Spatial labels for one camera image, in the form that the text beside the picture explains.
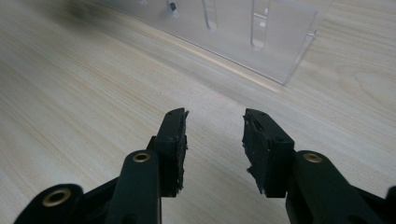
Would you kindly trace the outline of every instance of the wood grain surface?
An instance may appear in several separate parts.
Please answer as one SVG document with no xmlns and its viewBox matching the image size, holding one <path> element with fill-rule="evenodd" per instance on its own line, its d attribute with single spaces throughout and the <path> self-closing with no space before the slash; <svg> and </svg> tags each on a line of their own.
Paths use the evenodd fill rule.
<svg viewBox="0 0 396 224">
<path fill-rule="evenodd" d="M 43 189 L 119 175 L 178 107 L 191 112 L 185 188 L 163 200 L 163 223 L 289 222 L 246 171 L 247 107 L 351 184 L 381 197 L 396 184 L 395 1 L 334 1 L 286 86 L 113 9 L 70 6 L 0 0 L 0 223 Z"/>
</svg>

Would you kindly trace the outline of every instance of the transparent acrylic container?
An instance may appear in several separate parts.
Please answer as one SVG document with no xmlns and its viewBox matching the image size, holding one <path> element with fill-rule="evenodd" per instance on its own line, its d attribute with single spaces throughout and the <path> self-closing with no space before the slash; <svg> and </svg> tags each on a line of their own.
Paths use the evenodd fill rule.
<svg viewBox="0 0 396 224">
<path fill-rule="evenodd" d="M 100 0 L 166 33 L 286 83 L 332 0 Z"/>
</svg>

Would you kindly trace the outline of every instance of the slot in acrylic panel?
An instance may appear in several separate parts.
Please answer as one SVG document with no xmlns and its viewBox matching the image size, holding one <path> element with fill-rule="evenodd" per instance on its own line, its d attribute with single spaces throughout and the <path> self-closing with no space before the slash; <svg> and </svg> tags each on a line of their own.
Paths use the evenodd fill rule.
<svg viewBox="0 0 396 224">
<path fill-rule="evenodd" d="M 284 84 L 332 0 L 99 0 Z"/>
</svg>

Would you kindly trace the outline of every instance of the light wooden surface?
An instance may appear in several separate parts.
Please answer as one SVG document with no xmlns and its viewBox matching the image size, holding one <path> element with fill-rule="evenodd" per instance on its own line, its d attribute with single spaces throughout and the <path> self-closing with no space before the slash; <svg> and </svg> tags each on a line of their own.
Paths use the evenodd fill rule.
<svg viewBox="0 0 396 224">
<path fill-rule="evenodd" d="M 185 188 L 163 200 L 163 223 L 288 222 L 246 171 L 247 107 L 351 184 L 382 197 L 396 184 L 395 1 L 334 1 L 284 87 L 110 8 L 79 19 L 66 5 L 0 0 L 1 223 L 50 186 L 117 176 L 182 106 Z"/>
</svg>

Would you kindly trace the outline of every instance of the wooden table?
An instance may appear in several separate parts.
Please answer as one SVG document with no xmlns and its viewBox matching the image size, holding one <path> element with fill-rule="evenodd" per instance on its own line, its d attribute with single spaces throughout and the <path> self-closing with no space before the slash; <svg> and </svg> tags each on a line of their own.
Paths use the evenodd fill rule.
<svg viewBox="0 0 396 224">
<path fill-rule="evenodd" d="M 163 223 L 288 222 L 285 200 L 246 171 L 247 107 L 384 197 L 396 184 L 395 12 L 391 0 L 334 1 L 280 86 L 107 7 L 77 18 L 64 0 L 0 0 L 0 222 L 50 186 L 119 175 L 182 106 L 185 188 L 163 200 Z"/>
</svg>

